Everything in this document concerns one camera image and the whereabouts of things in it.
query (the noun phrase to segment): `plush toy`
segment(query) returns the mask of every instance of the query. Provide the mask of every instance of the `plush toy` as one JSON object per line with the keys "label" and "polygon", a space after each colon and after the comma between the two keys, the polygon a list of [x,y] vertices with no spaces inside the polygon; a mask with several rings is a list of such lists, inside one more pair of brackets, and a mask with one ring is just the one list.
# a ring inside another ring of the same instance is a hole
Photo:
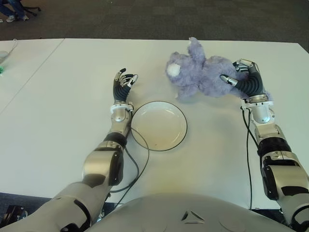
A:
{"label": "plush toy", "polygon": [[247,74],[237,72],[232,62],[224,57],[205,57],[204,49],[198,40],[190,38],[189,55],[174,52],[166,65],[166,74],[172,84],[179,88],[178,99],[194,95],[198,90],[205,95],[221,97],[233,94],[240,98],[247,95],[226,84],[220,75],[226,74],[237,80],[244,80]]}

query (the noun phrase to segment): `silver metal joint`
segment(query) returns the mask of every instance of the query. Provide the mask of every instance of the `silver metal joint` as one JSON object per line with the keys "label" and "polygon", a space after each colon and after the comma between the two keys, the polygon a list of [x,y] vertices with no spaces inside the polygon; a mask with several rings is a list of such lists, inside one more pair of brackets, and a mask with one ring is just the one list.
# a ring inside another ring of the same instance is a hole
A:
{"label": "silver metal joint", "polygon": [[268,96],[266,94],[251,96],[248,99],[248,102],[250,103],[266,102],[266,101],[268,101]]}

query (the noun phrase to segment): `robot forearm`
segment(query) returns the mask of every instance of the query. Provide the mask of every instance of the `robot forearm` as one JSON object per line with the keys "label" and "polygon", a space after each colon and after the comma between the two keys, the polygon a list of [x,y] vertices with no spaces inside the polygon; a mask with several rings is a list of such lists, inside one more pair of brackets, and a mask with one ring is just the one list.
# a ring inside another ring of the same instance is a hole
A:
{"label": "robot forearm", "polygon": [[269,108],[273,102],[268,101],[257,65],[241,59],[234,66],[238,71],[248,71],[248,79],[238,81],[226,75],[221,79],[249,96],[242,100],[242,109],[252,113],[265,194],[278,202],[293,229],[309,231],[308,175],[275,124],[275,114]]}
{"label": "robot forearm", "polygon": [[97,221],[112,186],[118,185],[123,177],[123,150],[133,111],[133,106],[126,103],[125,87],[131,88],[137,79],[137,75],[120,77],[124,71],[117,73],[114,81],[117,94],[114,93],[111,107],[112,127],[104,141],[87,156],[83,180],[68,185],[34,214],[0,232],[82,232]]}

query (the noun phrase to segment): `black cable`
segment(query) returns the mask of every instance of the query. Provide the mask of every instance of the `black cable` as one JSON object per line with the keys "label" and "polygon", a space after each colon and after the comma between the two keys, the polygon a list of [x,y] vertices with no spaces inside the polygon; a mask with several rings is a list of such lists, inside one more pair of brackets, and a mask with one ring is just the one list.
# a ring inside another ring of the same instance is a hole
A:
{"label": "black cable", "polygon": [[252,210],[252,180],[251,180],[251,172],[250,172],[250,164],[249,164],[249,149],[248,149],[248,141],[249,141],[249,131],[250,131],[250,115],[251,111],[248,112],[248,130],[247,130],[247,141],[246,141],[246,147],[247,147],[247,165],[248,165],[248,173],[249,173],[249,181],[250,181],[250,207],[249,210]]}
{"label": "black cable", "polygon": [[146,163],[145,163],[145,165],[144,165],[144,168],[143,168],[143,170],[141,171],[140,175],[137,177],[136,180],[134,180],[134,181],[132,182],[132,185],[131,185],[131,186],[128,188],[128,190],[124,193],[124,195],[123,195],[122,198],[118,201],[118,203],[116,204],[116,206],[114,207],[114,209],[120,204],[120,202],[123,200],[123,198],[126,196],[126,194],[130,191],[130,189],[133,187],[133,185],[138,181],[138,179],[140,178],[140,176],[141,176],[141,175],[143,174],[143,172],[145,171],[145,168],[146,168],[146,166],[147,166],[147,164],[148,164],[148,161],[149,161],[150,149],[149,149],[149,146],[148,146],[146,140],[145,140],[144,137],[143,137],[138,131],[136,131],[134,128],[131,128],[131,130],[135,131],[135,132],[143,139],[143,141],[145,142],[145,144],[146,144],[146,146],[147,146],[147,150],[148,150],[147,161],[146,161]]}
{"label": "black cable", "polygon": [[124,188],[121,188],[121,189],[118,189],[118,190],[111,190],[110,193],[117,193],[117,192],[121,192],[123,190],[126,190],[127,188],[129,188],[130,186],[133,185],[134,181],[137,180],[137,178],[139,177],[140,175],[140,168],[139,166],[137,165],[136,161],[133,159],[133,157],[131,156],[131,154],[129,153],[129,151],[127,150],[127,148],[125,147],[125,151],[127,153],[127,155],[130,157],[130,159],[132,160],[132,162],[134,163],[135,167],[136,167],[136,176],[134,178],[134,180],[131,181],[131,183],[129,185],[127,185],[126,187]]}
{"label": "black cable", "polygon": [[247,124],[247,122],[246,122],[246,119],[245,119],[245,111],[244,111],[242,108],[241,108],[241,110],[242,110],[242,119],[243,119],[243,122],[245,123],[246,128],[247,128],[249,134],[251,135],[251,137],[252,137],[252,139],[253,139],[253,141],[254,141],[256,147],[258,148],[259,145],[257,144],[257,141],[256,141],[254,135],[252,134],[252,132],[251,132],[251,130],[250,130],[250,128],[248,127],[248,124]]}

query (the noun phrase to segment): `shoe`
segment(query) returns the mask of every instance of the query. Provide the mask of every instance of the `shoe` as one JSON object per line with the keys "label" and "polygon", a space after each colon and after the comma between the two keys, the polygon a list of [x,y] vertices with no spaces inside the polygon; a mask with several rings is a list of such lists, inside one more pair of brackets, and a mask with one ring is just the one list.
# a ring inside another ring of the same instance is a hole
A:
{"label": "shoe", "polygon": [[23,19],[24,21],[29,20],[29,18],[28,18],[28,16],[27,16],[27,15],[25,15],[22,19]]}
{"label": "shoe", "polygon": [[6,22],[12,23],[12,22],[14,22],[15,20],[16,20],[15,15],[11,15],[11,16],[9,16],[9,17],[6,19]]}

